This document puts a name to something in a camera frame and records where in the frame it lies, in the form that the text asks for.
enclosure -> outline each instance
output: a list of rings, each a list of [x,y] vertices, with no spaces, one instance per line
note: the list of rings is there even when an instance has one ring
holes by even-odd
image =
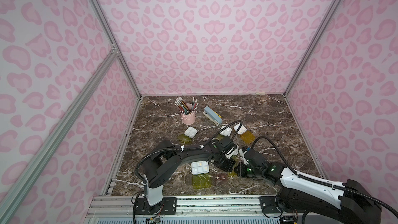
[[[0,222],[84,223],[99,200],[131,198],[136,162],[187,128],[178,96],[199,101],[194,144],[241,119],[295,169],[398,208],[397,12],[397,0],[0,0]],[[270,147],[258,144],[279,161]],[[278,190],[191,181],[180,166],[164,194]]]

electrical wire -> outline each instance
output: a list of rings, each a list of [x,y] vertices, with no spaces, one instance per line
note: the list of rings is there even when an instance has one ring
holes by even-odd
[[[234,140],[236,134],[238,134],[238,131],[240,130],[240,128],[241,128],[242,125],[243,125],[243,121],[241,121],[241,120],[234,121],[234,122],[228,124],[226,127],[221,128],[221,130],[219,130],[216,134],[214,134],[213,137],[211,137],[211,138],[209,138],[209,139],[207,140],[207,142],[205,143],[205,145],[207,145],[208,143],[210,143],[210,142],[213,140],[213,138],[215,138],[218,134],[220,134],[220,133],[221,133],[222,131],[224,131],[226,128],[228,128],[228,127],[230,127],[231,125],[236,124],[236,123],[240,123],[240,125],[238,126],[238,128],[236,129],[236,132],[234,133],[234,135],[233,135],[232,138],[231,138],[231,140]]]
[[[143,193],[142,191],[136,192],[131,198],[131,203],[132,203],[132,222],[134,224],[137,224],[137,221],[135,219],[135,212],[137,211],[138,197],[140,197],[140,194],[142,194],[142,193]]]
[[[146,223],[147,223],[147,224],[156,223],[156,220],[155,220],[155,221],[151,221],[151,220],[156,219],[158,216],[160,216],[160,213],[162,212],[163,207],[164,207],[164,204],[163,204],[162,207],[160,208],[159,212],[158,212],[154,217],[149,218],[149,220],[146,221]]]
[[[310,182],[313,182],[313,183],[317,183],[317,184],[320,184],[320,185],[323,185],[323,186],[326,186],[326,187],[330,187],[330,188],[332,188],[332,189],[339,189],[339,190],[342,190],[342,191],[345,191],[345,192],[350,192],[350,193],[353,193],[353,194],[355,194],[355,195],[358,195],[358,196],[364,197],[364,198],[366,198],[366,199],[369,199],[369,200],[371,200],[371,201],[373,201],[373,202],[375,202],[375,203],[377,203],[377,204],[379,204],[379,205],[385,207],[388,211],[390,211],[393,215],[395,215],[396,218],[398,218],[398,211],[396,211],[393,207],[391,207],[391,206],[388,205],[387,203],[385,203],[385,202],[383,202],[383,201],[381,201],[381,200],[379,200],[379,199],[377,199],[377,198],[375,198],[375,197],[372,197],[372,196],[370,196],[370,195],[363,194],[363,193],[361,193],[361,192],[359,192],[359,191],[356,191],[356,190],[353,190],[353,189],[349,189],[349,188],[347,188],[347,187],[342,187],[342,186],[338,186],[338,185],[333,185],[333,184],[331,184],[331,183],[322,182],[322,181],[319,181],[319,180],[316,180],[316,179],[313,179],[313,178],[310,178],[310,177],[306,177],[305,175],[298,174],[297,171],[294,170],[294,169],[290,166],[290,164],[287,162],[286,158],[283,156],[282,152],[279,150],[279,148],[276,146],[276,144],[275,144],[271,139],[269,139],[269,138],[266,137],[266,136],[260,136],[260,137],[256,138],[256,140],[255,140],[255,141],[253,142],[253,144],[251,145],[251,148],[253,148],[254,145],[256,144],[256,142],[257,142],[259,139],[261,139],[261,138],[266,139],[268,142],[270,142],[270,143],[272,144],[272,146],[275,148],[275,151],[276,151],[276,152],[278,153],[278,155],[281,157],[281,159],[282,159],[283,162],[286,164],[286,166],[289,168],[289,170],[291,170],[291,172],[294,173],[294,174],[295,174],[296,176],[298,176],[299,178],[303,178],[304,180],[307,180],[307,181],[310,181]]]
[[[268,208],[268,207],[275,207],[275,205],[267,205],[267,206],[264,207],[264,209],[266,209],[266,208]],[[264,214],[264,215],[265,215],[268,219],[275,219],[275,218],[281,217],[282,214],[283,214],[283,211],[281,211],[281,214],[280,214],[279,216],[277,216],[277,217],[269,217],[269,216],[267,216],[266,214]]]
[[[304,222],[305,222],[305,217],[308,215],[308,213],[309,213],[309,211],[306,210],[306,211],[302,214],[302,217],[301,217],[301,224],[304,224]]]

black cable sleeve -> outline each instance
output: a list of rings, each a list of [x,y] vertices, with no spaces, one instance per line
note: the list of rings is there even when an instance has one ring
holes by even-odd
[[[308,215],[308,213],[309,213],[309,211],[306,210],[306,211],[302,214],[302,217],[301,217],[301,224],[304,224],[304,222],[305,222],[305,217]]]
[[[137,193],[134,194],[134,195],[137,195],[137,196],[135,197],[134,204],[132,205],[132,222],[133,222],[134,224],[137,224],[137,221],[136,221],[136,219],[135,219],[135,213],[136,213],[136,209],[137,209],[138,198],[140,197],[140,194],[141,194],[141,193],[143,193],[143,192],[141,191],[141,192],[137,192]]]
[[[285,156],[282,154],[282,152],[279,150],[279,148],[276,146],[276,144],[267,136],[260,136],[258,138],[256,138],[256,140],[253,142],[253,144],[251,145],[251,148],[254,148],[254,145],[257,143],[257,141],[259,139],[265,138],[268,142],[270,142],[272,144],[272,146],[275,148],[275,151],[278,153],[279,157],[281,157],[282,161],[286,164],[286,166],[289,168],[289,170],[291,170],[295,175],[297,175],[296,170],[294,170],[289,162],[286,160]]]
[[[253,144],[251,145],[251,148],[252,148],[252,149],[253,149],[254,145],[256,144],[256,142],[257,142],[259,139],[261,139],[261,138],[265,138],[268,142],[270,142],[270,143],[272,144],[272,146],[275,148],[276,152],[277,152],[278,155],[281,157],[281,159],[282,159],[283,162],[286,164],[286,166],[289,168],[289,170],[291,170],[291,172],[294,173],[294,174],[295,174],[296,176],[298,176],[299,178],[303,178],[304,180],[307,180],[307,181],[310,181],[310,182],[313,182],[313,183],[317,183],[317,184],[320,184],[320,185],[323,185],[323,186],[326,186],[326,187],[330,187],[330,188],[333,188],[333,189],[339,189],[339,190],[342,190],[342,191],[350,192],[350,193],[356,194],[356,195],[358,195],[358,196],[364,197],[364,198],[366,198],[366,199],[369,199],[369,200],[371,200],[371,201],[373,201],[373,202],[375,202],[375,203],[377,203],[377,204],[379,204],[379,205],[385,207],[388,211],[390,211],[390,212],[391,212],[393,215],[395,215],[395,217],[398,219],[398,211],[396,211],[393,207],[391,207],[391,206],[388,205],[387,203],[385,203],[385,202],[383,202],[383,201],[381,201],[381,200],[379,200],[379,199],[377,199],[377,198],[375,198],[375,197],[372,197],[372,196],[370,196],[370,195],[363,194],[363,193],[361,193],[361,192],[358,192],[358,191],[353,190],[353,189],[349,189],[349,188],[347,188],[347,187],[342,187],[342,186],[338,186],[338,185],[333,185],[333,184],[331,184],[331,183],[326,183],[326,182],[319,181],[319,180],[316,180],[316,179],[313,179],[313,178],[310,178],[310,177],[306,177],[305,175],[302,175],[302,174],[298,174],[297,171],[294,170],[294,169],[290,166],[290,164],[287,162],[286,158],[283,156],[282,152],[279,150],[279,148],[276,146],[276,144],[275,144],[271,139],[269,139],[269,138],[266,137],[266,136],[260,136],[260,137],[256,138],[256,140],[255,140],[255,141],[253,142]]]
[[[234,122],[228,124],[226,127],[224,127],[224,128],[222,128],[221,130],[219,130],[216,134],[213,135],[213,137],[211,137],[211,138],[209,138],[209,139],[207,140],[207,142],[205,143],[205,145],[207,145],[208,143],[210,143],[210,142],[213,140],[213,138],[215,138],[218,134],[220,134],[220,133],[221,133],[222,131],[224,131],[226,128],[228,128],[228,127],[230,127],[231,125],[236,124],[236,123],[240,123],[240,125],[238,126],[238,129],[236,130],[236,132],[234,133],[234,135],[233,135],[232,138],[231,138],[231,140],[234,140],[236,134],[238,133],[238,131],[240,130],[240,128],[241,128],[242,125],[243,125],[243,124],[242,124],[243,121],[241,121],[241,120],[234,121]]]

pink leopard print wall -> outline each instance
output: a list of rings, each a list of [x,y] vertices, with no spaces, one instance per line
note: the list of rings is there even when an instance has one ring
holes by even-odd
[[[395,209],[397,12],[397,0],[345,0],[289,96],[328,176],[359,181]]]
[[[331,0],[99,0],[142,94],[281,93]]]
[[[82,223],[92,197],[101,193],[136,102],[115,61],[11,224]]]
[[[109,51],[87,0],[0,0],[0,201]]]

aluminum frame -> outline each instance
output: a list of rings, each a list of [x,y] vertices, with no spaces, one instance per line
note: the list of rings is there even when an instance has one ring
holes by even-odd
[[[292,79],[290,80],[284,95],[289,95],[292,91],[293,87],[295,86],[297,80],[299,79],[301,72],[303,71],[305,65],[310,60],[312,52],[316,48],[317,44],[321,40],[323,34],[326,31],[329,23],[333,19],[334,14],[339,9],[340,5],[342,4],[343,0],[332,0],[328,10],[325,13],[325,17],[322,18],[321,23],[319,24],[318,29],[315,32],[314,37],[312,38],[310,44],[308,45],[307,50],[305,51],[303,58],[301,59],[300,63],[295,70]]]
[[[69,132],[75,120],[86,106],[86,103],[97,89],[102,78],[108,72],[117,56],[118,53],[112,51],[107,55],[100,67],[83,87],[81,93],[70,105],[65,115],[58,122],[58,125],[55,127],[53,132],[46,139],[18,180],[8,191],[0,205],[0,224],[7,224],[14,216],[20,204],[35,184],[48,161],[54,155],[58,146]]]
[[[101,5],[98,0],[88,0],[94,10],[96,17],[98,18],[99,24],[102,26],[104,33],[109,41],[109,44],[112,46],[112,51],[119,53],[118,60],[120,61],[123,72],[125,73],[129,83],[131,84],[134,93],[136,94],[137,98],[141,97],[140,91],[138,90],[137,84],[132,77],[130,69],[127,66],[126,60],[124,59],[122,53],[120,52],[120,48],[116,42],[115,36],[112,33],[109,23],[106,20],[105,14],[102,11]]]
[[[323,165],[321,163],[321,160],[319,159],[317,153],[315,152],[314,147],[312,147],[312,144],[310,142],[309,137],[307,136],[307,134],[304,131],[303,127],[300,125],[300,122],[299,122],[295,112],[293,111],[293,108],[291,107],[289,101],[287,100],[285,95],[283,96],[283,98],[285,98],[286,104],[289,107],[289,110],[290,110],[290,112],[291,112],[291,114],[293,116],[293,119],[295,120],[295,122],[297,124],[298,130],[301,133],[301,136],[302,136],[302,138],[303,138],[303,140],[304,140],[304,142],[305,142],[305,144],[306,144],[306,146],[308,148],[308,151],[311,154],[312,160],[314,161],[315,167],[318,170],[319,174],[321,175],[321,178],[330,179],[330,178],[328,178],[326,176],[327,174],[326,174],[326,171],[324,170],[324,167],[323,167]]]
[[[101,192],[101,195],[103,195],[103,196],[107,196],[110,193],[112,193],[112,190],[109,191],[109,188],[112,188],[114,186],[114,184],[112,185],[112,181],[113,181],[113,179],[116,179],[117,173],[119,172],[121,163],[123,161],[123,157],[126,152],[126,147],[127,147],[127,144],[129,143],[135,120],[137,119],[137,115],[138,115],[138,111],[139,111],[139,108],[140,108],[140,105],[142,102],[142,98],[143,97],[141,97],[139,100],[137,100],[134,111],[130,116],[129,127],[126,128],[124,138],[122,139],[122,141],[119,144],[116,156],[112,162],[112,167],[110,169],[110,172],[108,173],[108,176],[106,177],[106,181],[105,181],[104,187]]]
[[[204,219],[215,219],[214,223],[228,223],[231,218],[246,219],[267,219],[261,211],[259,197],[276,195],[185,195],[170,196],[177,198],[177,209],[174,215],[161,215],[164,223],[205,223]],[[94,197],[88,210],[84,224],[97,224],[97,222],[108,221],[109,223],[132,223],[132,199],[129,197]],[[277,217],[280,213],[267,214],[270,217]],[[141,223],[151,215],[136,215],[137,223]],[[299,222],[302,213],[298,214]],[[328,217],[310,212],[307,215],[306,223],[338,224],[340,222]]]

